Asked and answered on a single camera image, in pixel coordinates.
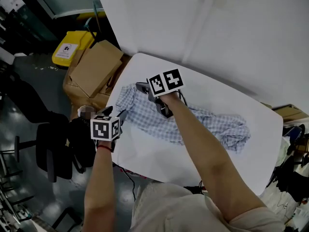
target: beige shirt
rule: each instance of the beige shirt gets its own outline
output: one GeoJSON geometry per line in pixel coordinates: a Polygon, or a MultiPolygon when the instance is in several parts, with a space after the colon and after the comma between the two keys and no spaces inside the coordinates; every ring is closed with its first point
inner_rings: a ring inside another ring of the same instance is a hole
{"type": "Polygon", "coordinates": [[[210,198],[177,185],[150,183],[138,192],[130,231],[282,232],[284,224],[266,207],[227,223],[210,198]]]}

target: gray floor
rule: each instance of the gray floor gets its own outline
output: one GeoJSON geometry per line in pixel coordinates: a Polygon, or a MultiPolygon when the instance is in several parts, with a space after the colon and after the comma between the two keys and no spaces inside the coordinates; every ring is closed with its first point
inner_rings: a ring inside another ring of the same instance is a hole
{"type": "MultiPolygon", "coordinates": [[[[24,81],[35,88],[49,110],[70,117],[70,101],[62,90],[66,71],[55,67],[51,55],[18,57],[15,59],[14,68],[24,81]]],[[[37,126],[30,123],[6,97],[0,114],[0,150],[13,149],[14,138],[17,135],[20,136],[21,142],[35,140],[37,126]]],[[[50,183],[46,172],[36,165],[35,147],[20,152],[20,163],[15,162],[13,155],[6,155],[6,161],[10,166],[10,172],[15,169],[23,170],[20,176],[11,178],[17,187],[16,191],[11,192],[12,200],[34,195],[35,198],[26,202],[26,205],[31,212],[39,213],[49,224],[53,224],[68,206],[73,207],[80,217],[83,217],[84,192],[91,169],[79,174],[73,168],[72,180],[58,178],[56,183],[50,183]]],[[[140,184],[149,181],[140,177],[132,178],[136,183],[135,193],[140,184]]],[[[117,167],[114,168],[114,179],[117,197],[115,228],[116,231],[127,231],[131,224],[131,209],[134,202],[133,185],[117,167]]],[[[70,219],[64,220],[58,231],[66,231],[71,223],[70,219]]],[[[34,228],[29,226],[30,222],[23,224],[24,230],[34,231],[34,228]]]]}

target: red wristband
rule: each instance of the red wristband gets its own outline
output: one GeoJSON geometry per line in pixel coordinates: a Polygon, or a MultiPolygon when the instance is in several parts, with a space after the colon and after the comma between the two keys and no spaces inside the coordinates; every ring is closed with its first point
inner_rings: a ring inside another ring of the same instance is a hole
{"type": "Polygon", "coordinates": [[[105,149],[108,149],[108,150],[112,153],[112,149],[111,149],[111,148],[109,148],[109,147],[107,147],[107,146],[104,146],[104,145],[99,145],[99,146],[97,147],[97,150],[98,150],[99,148],[105,148],[105,149]]]}

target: black and white marker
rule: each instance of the black and white marker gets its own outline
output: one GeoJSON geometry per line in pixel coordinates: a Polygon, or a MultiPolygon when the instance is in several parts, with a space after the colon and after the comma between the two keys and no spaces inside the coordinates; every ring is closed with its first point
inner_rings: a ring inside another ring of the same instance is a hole
{"type": "Polygon", "coordinates": [[[162,72],[156,76],[147,78],[154,97],[168,94],[185,87],[179,69],[162,72]]]}
{"type": "Polygon", "coordinates": [[[90,120],[91,139],[112,141],[119,136],[120,124],[118,117],[95,115],[90,120]]]}

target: white tabletop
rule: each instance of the white tabletop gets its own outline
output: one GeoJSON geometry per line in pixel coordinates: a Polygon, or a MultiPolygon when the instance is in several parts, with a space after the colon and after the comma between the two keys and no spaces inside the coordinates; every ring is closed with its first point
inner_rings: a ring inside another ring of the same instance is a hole
{"type": "MultiPolygon", "coordinates": [[[[188,103],[215,114],[239,114],[247,120],[251,138],[241,154],[228,151],[235,167],[251,190],[260,195],[275,167],[281,145],[282,117],[249,96],[208,76],[174,63],[137,53],[118,79],[108,106],[115,105],[122,86],[146,82],[161,71],[179,68],[188,103]]],[[[197,186],[200,177],[185,146],[154,138],[125,122],[117,140],[113,161],[135,173],[180,186],[197,186]]]]}

